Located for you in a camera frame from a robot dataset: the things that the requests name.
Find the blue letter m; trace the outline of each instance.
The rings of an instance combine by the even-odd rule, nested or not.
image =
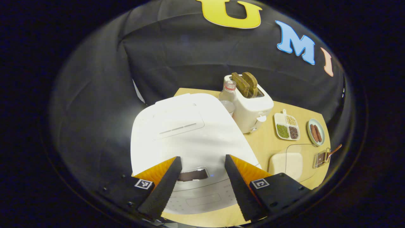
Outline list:
[[[297,56],[301,55],[305,49],[305,53],[302,55],[303,59],[315,65],[313,48],[315,43],[305,35],[299,39],[298,35],[289,25],[280,21],[276,21],[276,23],[281,27],[281,43],[277,44],[277,48],[284,52],[292,53],[291,42]]]

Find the white rice cooker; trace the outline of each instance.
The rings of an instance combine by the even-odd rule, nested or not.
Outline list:
[[[206,172],[207,178],[176,182],[167,213],[204,213],[236,204],[224,167],[226,154],[261,168],[231,115],[212,95],[184,94],[158,101],[135,118],[133,174],[174,156],[181,157],[182,172]]]

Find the white compartment tray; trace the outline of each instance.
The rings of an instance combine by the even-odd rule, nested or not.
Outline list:
[[[288,121],[287,121],[287,117],[292,118],[295,121],[296,125],[289,124]],[[287,128],[288,138],[283,138],[283,137],[281,137],[279,135],[279,133],[277,131],[277,125],[282,125],[282,126],[285,126]],[[274,114],[274,127],[276,128],[277,136],[279,138],[281,138],[281,139],[297,141],[301,137],[300,128],[298,127],[298,121],[293,116],[287,115],[287,111],[285,109],[283,109],[283,113]],[[295,127],[297,129],[298,136],[297,136],[296,139],[291,138],[290,127]]]

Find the bread slice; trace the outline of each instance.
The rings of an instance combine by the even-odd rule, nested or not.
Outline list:
[[[242,96],[248,97],[249,84],[238,73],[233,72],[232,81],[236,82],[236,88],[241,92]]]
[[[257,79],[249,72],[243,72],[242,79],[244,79],[249,84],[248,98],[255,98],[258,93]]]

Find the toaster lever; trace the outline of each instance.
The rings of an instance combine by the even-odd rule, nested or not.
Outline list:
[[[256,129],[258,129],[258,128],[260,127],[260,125],[262,125],[262,123],[266,121],[266,119],[267,119],[267,117],[266,117],[266,116],[262,116],[262,115],[260,115],[260,117],[257,117],[257,118],[256,118],[256,123],[254,124],[254,127],[252,128],[252,131],[251,131],[251,132],[253,132],[253,131],[255,131]]]

